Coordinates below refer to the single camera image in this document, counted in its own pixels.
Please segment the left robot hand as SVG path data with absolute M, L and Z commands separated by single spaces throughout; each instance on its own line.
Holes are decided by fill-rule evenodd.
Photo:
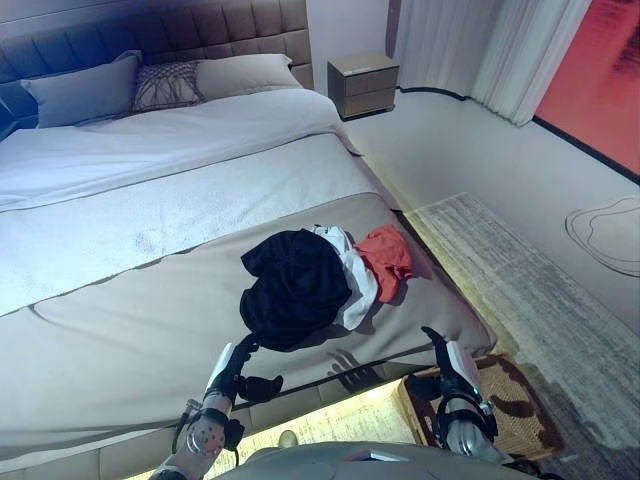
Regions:
M 259 349 L 259 343 L 254 334 L 247 335 L 234 346 L 229 355 L 222 355 L 220 360 L 226 363 L 221 369 L 214 370 L 212 380 L 207 385 L 203 399 L 212 394 L 226 396 L 232 404 L 237 396 L 253 403 L 265 403 L 274 399 L 281 391 L 284 379 L 281 375 L 274 379 L 242 375 L 244 364 L 251 358 L 251 354 Z

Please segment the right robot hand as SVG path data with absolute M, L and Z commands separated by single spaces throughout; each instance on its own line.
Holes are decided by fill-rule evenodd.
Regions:
M 455 340 L 446 340 L 436 330 L 422 326 L 430 338 L 440 369 L 440 392 L 445 398 L 462 395 L 468 402 L 481 404 L 479 373 L 471 355 Z

